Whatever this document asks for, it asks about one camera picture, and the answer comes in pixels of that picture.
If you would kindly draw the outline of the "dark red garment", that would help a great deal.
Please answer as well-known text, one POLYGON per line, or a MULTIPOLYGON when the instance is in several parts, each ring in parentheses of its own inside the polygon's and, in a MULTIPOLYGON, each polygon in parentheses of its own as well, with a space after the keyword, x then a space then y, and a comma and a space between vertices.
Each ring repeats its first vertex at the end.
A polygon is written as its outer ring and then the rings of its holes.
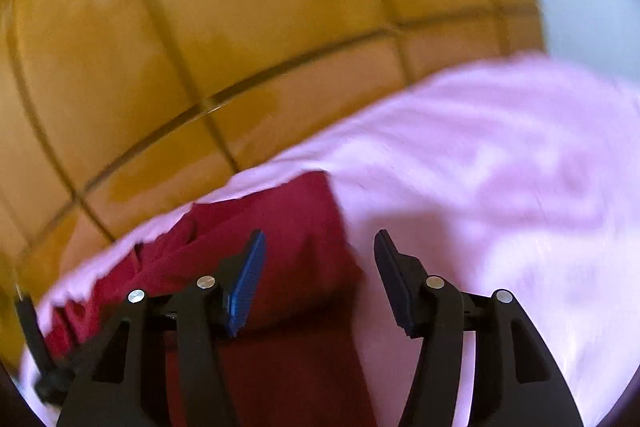
POLYGON ((213 273, 254 230, 266 238, 264 271, 246 325, 219 349, 240 424, 373 425, 352 340, 362 273, 329 180, 318 171, 239 199, 194 205, 168 232, 132 247, 86 300, 52 310, 52 355, 70 355, 96 335, 128 291, 173 294, 213 273))

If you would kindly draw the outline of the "pink quilted bedspread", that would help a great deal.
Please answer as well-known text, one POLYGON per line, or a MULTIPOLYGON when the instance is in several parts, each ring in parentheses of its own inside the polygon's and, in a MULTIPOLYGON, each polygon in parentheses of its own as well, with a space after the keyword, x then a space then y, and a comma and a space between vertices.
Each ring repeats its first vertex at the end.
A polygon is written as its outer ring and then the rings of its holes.
POLYGON ((510 289, 582 421, 605 419, 639 366, 639 90, 541 54, 445 70, 146 222, 53 286, 38 308, 44 335, 55 307, 86 300, 132 247, 194 205, 317 171, 362 273, 352 340, 371 426, 398 422, 419 352, 375 268, 382 229, 462 291, 510 289))

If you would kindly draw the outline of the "wooden panelled wardrobe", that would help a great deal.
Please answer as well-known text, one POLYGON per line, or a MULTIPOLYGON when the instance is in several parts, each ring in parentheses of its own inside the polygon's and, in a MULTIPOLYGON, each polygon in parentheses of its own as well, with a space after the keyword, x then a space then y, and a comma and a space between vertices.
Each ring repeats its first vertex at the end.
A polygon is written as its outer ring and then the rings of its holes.
POLYGON ((431 72, 544 44, 538 0, 1 0, 12 297, 431 72))

